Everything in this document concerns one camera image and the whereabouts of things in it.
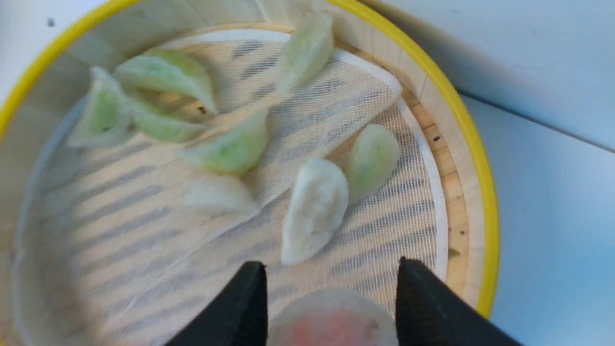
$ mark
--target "translucent dumpling skin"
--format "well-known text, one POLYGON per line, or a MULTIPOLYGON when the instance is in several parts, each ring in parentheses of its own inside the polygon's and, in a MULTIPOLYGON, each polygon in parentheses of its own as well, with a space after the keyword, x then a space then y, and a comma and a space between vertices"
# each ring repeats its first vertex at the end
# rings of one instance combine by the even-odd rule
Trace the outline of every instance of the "translucent dumpling skin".
POLYGON ((250 213, 259 209, 245 185, 233 175, 208 174, 188 182, 180 201, 184 207, 208 215, 250 213))
POLYGON ((242 175, 256 166, 267 148, 268 112, 259 111, 214 141, 178 150, 177 154, 198 171, 242 175))
POLYGON ((320 12, 306 17, 282 48, 276 89, 288 92, 314 77, 329 60, 334 45, 333 16, 320 12))
POLYGON ((92 67, 90 75, 92 82, 84 113, 66 144, 69 147, 121 144, 129 137, 130 125, 122 87, 100 67, 92 67))
POLYGON ((152 48, 119 65, 114 75, 133 87, 194 97, 210 111, 219 112, 207 70, 178 50, 152 48))
POLYGON ((382 125, 368 125, 354 142, 346 167, 350 203, 377 192, 393 174, 401 155, 394 134, 382 125))
POLYGON ((343 288, 329 288, 290 303, 271 321, 267 346, 398 346, 388 312, 343 288))
POLYGON ((282 226, 282 263, 297 264, 319 252, 347 207, 348 184, 334 163, 310 159, 301 166, 282 226))
POLYGON ((161 142, 185 142, 205 130, 202 124, 176 119, 165 110, 144 100, 128 100, 129 113, 139 131, 161 142))

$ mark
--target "dumpling wrapper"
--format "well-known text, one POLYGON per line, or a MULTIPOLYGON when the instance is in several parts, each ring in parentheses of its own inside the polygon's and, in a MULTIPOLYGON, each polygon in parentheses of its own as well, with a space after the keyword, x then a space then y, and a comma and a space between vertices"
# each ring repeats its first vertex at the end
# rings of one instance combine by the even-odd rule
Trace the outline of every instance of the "dumpling wrapper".
POLYGON ((276 89, 288 92, 317 75, 327 64, 334 45, 333 16, 325 12, 308 15, 278 57, 276 89))
POLYGON ((357 136, 348 164, 346 179, 349 203, 376 193, 389 180, 402 156, 395 135, 382 125, 370 124, 357 136))
POLYGON ((132 87, 193 97, 219 113, 207 69, 178 50, 152 48, 119 65, 113 75, 132 87))
POLYGON ((250 191, 232 175, 208 174, 185 183, 180 203, 188 209, 208 215, 227 212, 249 214, 259 209, 250 191))
POLYGON ((122 144, 130 137, 126 95, 104 69, 92 67, 90 76, 92 81, 85 110, 66 145, 84 148, 122 144))
POLYGON ((185 142, 206 129, 203 124, 180 120, 172 113, 138 97, 129 98, 127 102, 128 112, 137 125, 137 129, 161 142, 185 142))
POLYGON ((224 135, 177 155, 198 171, 242 175, 256 166, 269 143, 268 109, 261 110, 224 135))
POLYGON ((334 163, 310 159, 297 175, 282 226, 282 263, 297 264, 333 237, 348 207, 348 183, 334 163))
POLYGON ((350 289, 329 288, 291 302, 271 321, 267 346, 398 346, 395 321, 350 289))

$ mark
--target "steamer basket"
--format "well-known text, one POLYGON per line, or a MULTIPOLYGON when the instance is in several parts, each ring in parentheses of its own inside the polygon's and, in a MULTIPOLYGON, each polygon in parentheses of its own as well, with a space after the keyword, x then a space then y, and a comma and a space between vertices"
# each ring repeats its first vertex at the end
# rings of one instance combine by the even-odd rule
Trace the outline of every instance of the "steamer basket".
MULTIPOLYGON (((17 345, 10 266, 26 183, 39 152, 89 85, 89 66, 112 69, 194 30, 290 32, 308 0, 112 0, 60 35, 30 66, 0 113, 0 344, 17 345)), ((496 194, 476 128, 453 86, 410 38, 355 0, 329 0, 338 47, 391 72, 429 142, 449 226, 446 283, 490 314, 499 263, 496 194)))

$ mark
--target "white steamer cloth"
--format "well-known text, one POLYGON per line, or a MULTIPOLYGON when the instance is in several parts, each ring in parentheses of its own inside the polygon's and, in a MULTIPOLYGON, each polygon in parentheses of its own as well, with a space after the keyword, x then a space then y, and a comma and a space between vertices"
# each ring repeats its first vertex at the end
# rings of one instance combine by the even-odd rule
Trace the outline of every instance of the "white steamer cloth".
POLYGON ((288 95, 275 92, 275 62, 289 35, 224 30, 162 45, 211 67, 223 114, 172 94, 158 102, 202 118, 202 138, 271 107, 271 141, 243 180, 258 215, 207 217, 178 205, 198 177, 177 160, 179 145, 136 135, 114 148, 75 150, 63 138, 71 110, 32 173, 13 269, 16 327, 28 345, 162 345, 200 312, 242 262, 268 266, 269 311, 316 289, 353 288, 393 312, 397 261, 422 259, 444 279, 447 224, 435 162, 421 128, 387 71, 336 49, 324 70, 288 95), (392 131, 402 148, 393 177, 350 206, 331 243, 294 267, 280 264, 281 222, 301 164, 344 165, 367 123, 392 131))

